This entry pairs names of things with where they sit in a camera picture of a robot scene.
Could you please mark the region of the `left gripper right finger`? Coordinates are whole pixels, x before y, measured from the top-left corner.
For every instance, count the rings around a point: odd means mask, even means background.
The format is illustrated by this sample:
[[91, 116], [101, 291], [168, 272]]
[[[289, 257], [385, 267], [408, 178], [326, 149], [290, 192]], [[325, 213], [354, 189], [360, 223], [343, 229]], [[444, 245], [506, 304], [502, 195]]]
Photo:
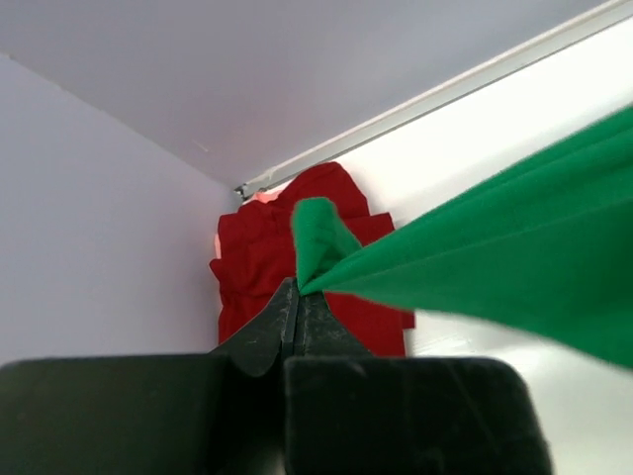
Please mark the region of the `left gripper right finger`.
[[546, 474], [527, 386], [488, 357], [368, 353], [320, 294], [303, 297], [284, 364], [290, 474]]

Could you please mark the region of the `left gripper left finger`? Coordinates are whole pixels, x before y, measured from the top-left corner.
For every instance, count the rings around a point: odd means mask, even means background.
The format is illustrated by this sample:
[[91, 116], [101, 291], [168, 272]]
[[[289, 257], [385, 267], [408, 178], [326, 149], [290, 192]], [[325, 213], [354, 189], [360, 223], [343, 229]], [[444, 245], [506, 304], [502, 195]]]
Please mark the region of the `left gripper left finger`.
[[299, 292], [208, 353], [24, 359], [1, 369], [5, 474], [279, 474], [281, 366]]

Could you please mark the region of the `green t-shirt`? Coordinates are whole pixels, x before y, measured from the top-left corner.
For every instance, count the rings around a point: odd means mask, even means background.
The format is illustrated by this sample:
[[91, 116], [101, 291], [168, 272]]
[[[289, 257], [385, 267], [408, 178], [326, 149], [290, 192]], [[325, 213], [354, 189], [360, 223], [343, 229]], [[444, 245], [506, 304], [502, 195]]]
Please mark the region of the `green t-shirt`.
[[292, 216], [305, 294], [471, 316], [632, 365], [632, 111], [362, 245], [324, 198]]

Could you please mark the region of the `red t-shirt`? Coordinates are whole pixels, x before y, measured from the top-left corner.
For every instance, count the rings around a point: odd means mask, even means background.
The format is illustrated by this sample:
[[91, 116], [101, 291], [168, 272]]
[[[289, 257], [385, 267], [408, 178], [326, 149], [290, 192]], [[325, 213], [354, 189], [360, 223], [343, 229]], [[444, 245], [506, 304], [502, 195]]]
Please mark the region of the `red t-shirt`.
[[[216, 248], [219, 257], [210, 268], [220, 289], [222, 309], [218, 341], [225, 342], [251, 321], [286, 278], [296, 274], [291, 232], [295, 205], [324, 197], [337, 208], [345, 226], [367, 245], [394, 230], [388, 213], [372, 214], [366, 196], [338, 163], [312, 167], [278, 193], [263, 193], [236, 212], [219, 219]], [[403, 356], [406, 330], [414, 315], [363, 301], [353, 296], [327, 294], [332, 313], [372, 353]]]

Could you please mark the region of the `aluminium table frame rail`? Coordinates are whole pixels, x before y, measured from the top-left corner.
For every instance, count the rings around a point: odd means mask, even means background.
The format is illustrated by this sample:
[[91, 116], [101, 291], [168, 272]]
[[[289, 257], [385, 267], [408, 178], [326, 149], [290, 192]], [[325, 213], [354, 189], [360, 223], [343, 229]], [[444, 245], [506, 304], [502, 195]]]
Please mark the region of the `aluminium table frame rail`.
[[245, 201], [257, 191], [274, 188], [307, 168], [339, 158], [355, 148], [577, 45], [631, 17], [632, 3], [630, 1], [607, 1], [330, 140], [268, 168], [259, 176], [237, 186], [233, 192], [239, 199]]

